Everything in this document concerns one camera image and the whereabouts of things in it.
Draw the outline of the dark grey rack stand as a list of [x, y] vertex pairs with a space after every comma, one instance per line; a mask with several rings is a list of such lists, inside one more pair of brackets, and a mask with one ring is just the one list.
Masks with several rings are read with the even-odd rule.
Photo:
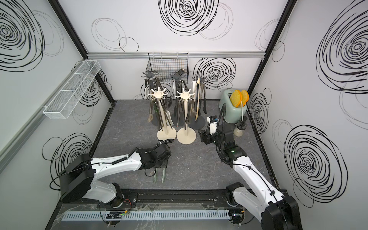
[[[194, 90], [194, 98], [193, 98], [193, 101], [195, 103], [195, 111], [196, 111], [196, 92], [197, 92], [197, 89], [196, 89], [196, 82], [197, 82], [197, 79], [195, 81], [193, 81], [193, 90]], [[195, 118], [191, 121], [191, 123], [189, 124], [189, 127], [194, 129], [194, 130], [199, 130], [199, 129], [202, 129], [205, 125], [205, 119], [200, 115], [200, 109], [203, 107], [202, 106], [202, 103], [203, 103], [203, 89], [202, 89], [202, 79], [200, 78], [201, 80], [201, 97], [200, 97], [200, 103], [199, 103], [199, 117], [198, 117], [198, 120], [195, 121]]]
[[[185, 80], [183, 80], [182, 78], [179, 78], [176, 76], [176, 73], [174, 75], [171, 76], [172, 78], [172, 93], [174, 94], [174, 96], [179, 95], [177, 93], [177, 91], [182, 92], [182, 89], [185, 88], [186, 91], [189, 90]], [[177, 100], [179, 98], [175, 98], [175, 106], [174, 106], [174, 112], [172, 115], [172, 121], [173, 124], [176, 126], [177, 123]]]
[[[163, 90], [164, 87], [162, 86], [159, 80], [158, 73], [152, 72], [152, 71], [146, 71], [146, 72], [143, 72], [143, 74], [144, 75], [142, 76], [142, 78], [145, 79], [145, 83], [144, 83], [144, 90], [141, 92], [141, 95], [143, 99], [147, 99], [150, 102], [150, 100], [154, 99], [153, 97], [148, 95], [148, 93], [152, 93], [151, 89], [157, 90], [158, 87], [160, 87]], [[168, 95], [164, 96], [165, 103], [167, 99], [168, 99]], [[157, 117], [151, 123], [154, 124], [158, 128]]]

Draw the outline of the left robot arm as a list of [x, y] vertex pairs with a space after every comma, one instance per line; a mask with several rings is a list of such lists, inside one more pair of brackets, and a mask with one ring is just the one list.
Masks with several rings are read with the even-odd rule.
[[168, 145], [173, 142], [174, 139], [159, 140], [153, 148], [135, 148], [129, 154], [108, 158], [78, 156], [58, 176], [61, 201], [92, 199], [112, 208], [120, 207], [125, 199], [120, 186], [101, 179], [122, 172], [165, 168], [172, 154]]

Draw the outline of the cream rack stand front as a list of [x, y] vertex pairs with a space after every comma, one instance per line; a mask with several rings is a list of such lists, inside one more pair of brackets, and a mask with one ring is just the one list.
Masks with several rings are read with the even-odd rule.
[[158, 121], [158, 132], [157, 138], [158, 140], [168, 140], [176, 138], [176, 130], [172, 126], [172, 120], [169, 111], [166, 109], [164, 105], [164, 96], [167, 96], [167, 89], [163, 90], [158, 87], [157, 90], [151, 89], [152, 93], [148, 93], [149, 96], [156, 99], [156, 108], [158, 109], [157, 113], [157, 121]]

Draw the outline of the green tongs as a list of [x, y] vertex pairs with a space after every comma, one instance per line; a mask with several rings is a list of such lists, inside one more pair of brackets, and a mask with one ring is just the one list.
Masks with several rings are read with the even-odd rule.
[[166, 179], [166, 171], [166, 168], [155, 168], [153, 182], [158, 183], [159, 181], [161, 181], [162, 183], [164, 183]]

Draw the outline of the slim black tongs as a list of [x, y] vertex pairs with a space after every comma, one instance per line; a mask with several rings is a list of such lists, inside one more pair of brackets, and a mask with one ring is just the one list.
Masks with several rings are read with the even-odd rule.
[[206, 85], [205, 85], [205, 83], [202, 83], [202, 89], [203, 89], [203, 112], [204, 112], [204, 114], [207, 114], [207, 99], [206, 99]]

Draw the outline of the slim steel tweezers tongs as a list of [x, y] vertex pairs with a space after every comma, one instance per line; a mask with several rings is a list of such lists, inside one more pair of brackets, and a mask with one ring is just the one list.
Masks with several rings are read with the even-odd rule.
[[195, 103], [192, 99], [190, 99], [188, 101], [186, 123], [190, 124], [191, 121], [195, 118], [195, 116], [196, 116]]

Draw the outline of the cream rack stand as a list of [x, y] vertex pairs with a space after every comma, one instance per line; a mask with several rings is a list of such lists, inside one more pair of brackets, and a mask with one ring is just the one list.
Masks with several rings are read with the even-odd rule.
[[172, 120], [169, 111], [166, 109], [164, 105], [164, 96], [167, 96], [167, 89], [163, 90], [158, 87], [157, 90], [151, 89], [152, 93], [148, 93], [149, 96], [156, 99], [156, 108], [158, 109], [157, 113], [157, 121], [158, 121], [158, 132], [157, 138], [158, 140], [168, 140], [176, 138], [176, 130], [172, 126]]
[[180, 102], [184, 105], [184, 127], [179, 129], [176, 134], [177, 140], [185, 145], [193, 143], [196, 139], [196, 132], [188, 126], [187, 119], [189, 118], [189, 101], [193, 100], [194, 93], [190, 93], [190, 89], [186, 90], [183, 87], [182, 92], [177, 91], [179, 94], [176, 98], [180, 98]]

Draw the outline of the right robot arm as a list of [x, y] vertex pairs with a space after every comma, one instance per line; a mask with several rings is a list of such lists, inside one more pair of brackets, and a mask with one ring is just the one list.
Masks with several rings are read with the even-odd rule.
[[198, 133], [201, 142], [215, 144], [221, 162], [230, 166], [249, 186], [249, 189], [241, 183], [227, 186], [228, 203], [244, 207], [260, 222], [263, 230], [301, 230], [298, 202], [280, 192], [256, 169], [247, 153], [235, 143], [225, 118], [226, 104], [223, 104], [219, 117], [210, 117], [207, 128]]

